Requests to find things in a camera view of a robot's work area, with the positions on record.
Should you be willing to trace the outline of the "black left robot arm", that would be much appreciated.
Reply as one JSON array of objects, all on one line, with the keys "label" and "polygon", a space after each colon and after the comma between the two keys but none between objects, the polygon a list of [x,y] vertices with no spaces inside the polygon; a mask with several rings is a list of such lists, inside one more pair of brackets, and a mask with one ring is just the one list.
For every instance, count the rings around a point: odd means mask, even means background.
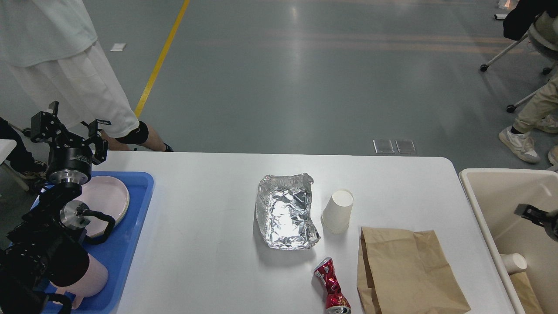
[{"label": "black left robot arm", "polygon": [[71,300],[63,288],[93,271],[92,257],[82,243],[103,243],[116,224],[85,203],[71,204],[91,180],[92,165],[103,163],[108,153],[97,122],[87,128],[86,139],[68,131],[58,119],[58,101],[31,119],[31,141],[50,146],[46,176],[52,186],[39,194],[38,204],[7,235],[12,244],[1,251],[4,314],[39,314],[50,302],[58,302],[59,312],[69,314],[81,304],[83,294]]}]

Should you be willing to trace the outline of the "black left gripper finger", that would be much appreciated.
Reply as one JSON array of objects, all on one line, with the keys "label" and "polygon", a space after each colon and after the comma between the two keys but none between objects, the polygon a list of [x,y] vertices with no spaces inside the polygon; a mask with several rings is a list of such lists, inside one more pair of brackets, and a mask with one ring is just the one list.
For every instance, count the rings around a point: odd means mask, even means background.
[{"label": "black left gripper finger", "polygon": [[99,165],[106,161],[106,156],[108,153],[108,142],[103,139],[98,128],[98,121],[94,120],[87,124],[85,121],[82,124],[88,129],[88,138],[84,140],[84,145],[86,148],[90,149],[90,145],[94,146],[94,153],[92,153],[92,163],[94,165]]},{"label": "black left gripper finger", "polygon": [[47,143],[50,147],[72,147],[72,135],[58,119],[58,105],[58,101],[53,101],[47,111],[32,117],[30,141]]}]

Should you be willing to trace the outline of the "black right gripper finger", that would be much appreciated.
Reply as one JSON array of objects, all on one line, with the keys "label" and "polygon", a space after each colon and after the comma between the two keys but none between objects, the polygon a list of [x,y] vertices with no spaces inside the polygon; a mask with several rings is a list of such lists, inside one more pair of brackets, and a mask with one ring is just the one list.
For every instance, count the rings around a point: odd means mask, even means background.
[{"label": "black right gripper finger", "polygon": [[534,205],[518,204],[514,210],[514,214],[541,227],[548,226],[550,223],[548,218],[549,213],[534,207]]}]

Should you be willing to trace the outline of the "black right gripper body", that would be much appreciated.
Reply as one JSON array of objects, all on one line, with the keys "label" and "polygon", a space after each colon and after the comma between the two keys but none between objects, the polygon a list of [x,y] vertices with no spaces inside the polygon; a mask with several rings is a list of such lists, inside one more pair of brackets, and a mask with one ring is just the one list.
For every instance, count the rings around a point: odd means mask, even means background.
[{"label": "black right gripper body", "polygon": [[552,240],[558,240],[558,210],[546,214],[545,232]]}]

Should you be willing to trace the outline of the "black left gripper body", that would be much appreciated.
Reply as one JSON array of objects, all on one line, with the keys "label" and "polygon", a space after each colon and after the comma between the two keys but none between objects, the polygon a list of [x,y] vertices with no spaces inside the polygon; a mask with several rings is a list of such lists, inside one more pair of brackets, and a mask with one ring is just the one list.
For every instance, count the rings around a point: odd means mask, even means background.
[{"label": "black left gripper body", "polygon": [[92,150],[89,147],[51,147],[46,173],[51,183],[86,184],[91,179],[91,171]]}]

